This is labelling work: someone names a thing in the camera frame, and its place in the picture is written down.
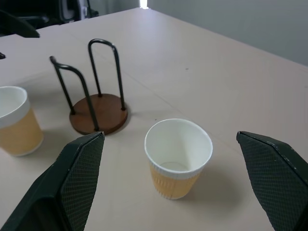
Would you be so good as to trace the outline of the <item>black office chair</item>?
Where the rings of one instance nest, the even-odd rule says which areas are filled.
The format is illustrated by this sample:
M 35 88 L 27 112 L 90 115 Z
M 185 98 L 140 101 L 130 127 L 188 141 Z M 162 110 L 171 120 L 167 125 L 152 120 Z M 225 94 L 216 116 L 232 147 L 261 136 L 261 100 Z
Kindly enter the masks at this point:
M 40 0 L 39 27 L 62 25 L 99 16 L 90 0 Z

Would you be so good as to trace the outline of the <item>yellow ribbed paper cup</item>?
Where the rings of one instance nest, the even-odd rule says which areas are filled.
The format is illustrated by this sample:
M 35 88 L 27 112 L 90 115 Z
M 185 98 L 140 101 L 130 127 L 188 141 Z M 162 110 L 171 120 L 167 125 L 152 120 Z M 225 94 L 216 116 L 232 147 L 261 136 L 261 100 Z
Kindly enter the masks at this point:
M 12 156 L 23 156 L 37 150 L 43 140 L 27 91 L 0 87 L 0 148 Z
M 180 118 L 157 122 L 146 133 L 144 150 L 155 189 L 176 200 L 189 193 L 213 153 L 209 135 Z

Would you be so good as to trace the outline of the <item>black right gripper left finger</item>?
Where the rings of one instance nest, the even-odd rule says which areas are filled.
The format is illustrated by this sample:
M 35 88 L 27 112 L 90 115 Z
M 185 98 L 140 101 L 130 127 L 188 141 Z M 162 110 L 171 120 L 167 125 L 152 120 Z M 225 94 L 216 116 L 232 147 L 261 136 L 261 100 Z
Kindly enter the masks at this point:
M 0 231 L 84 231 L 97 189 L 105 135 L 68 143 L 30 186 Z

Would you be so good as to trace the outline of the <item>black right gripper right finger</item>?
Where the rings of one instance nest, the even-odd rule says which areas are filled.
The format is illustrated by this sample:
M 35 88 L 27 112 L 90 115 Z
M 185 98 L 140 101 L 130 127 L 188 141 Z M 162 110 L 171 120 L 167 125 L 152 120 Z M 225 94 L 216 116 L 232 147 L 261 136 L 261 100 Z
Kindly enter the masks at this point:
M 275 231 L 308 231 L 308 163 L 287 143 L 239 131 L 253 192 Z

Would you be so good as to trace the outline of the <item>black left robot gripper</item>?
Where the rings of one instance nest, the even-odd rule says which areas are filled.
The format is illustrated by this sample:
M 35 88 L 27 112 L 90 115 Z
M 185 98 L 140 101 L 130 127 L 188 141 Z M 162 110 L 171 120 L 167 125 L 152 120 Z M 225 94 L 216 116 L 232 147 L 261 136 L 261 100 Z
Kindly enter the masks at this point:
M 17 34 L 24 38 L 39 38 L 36 29 L 23 19 L 0 10 L 0 37 Z

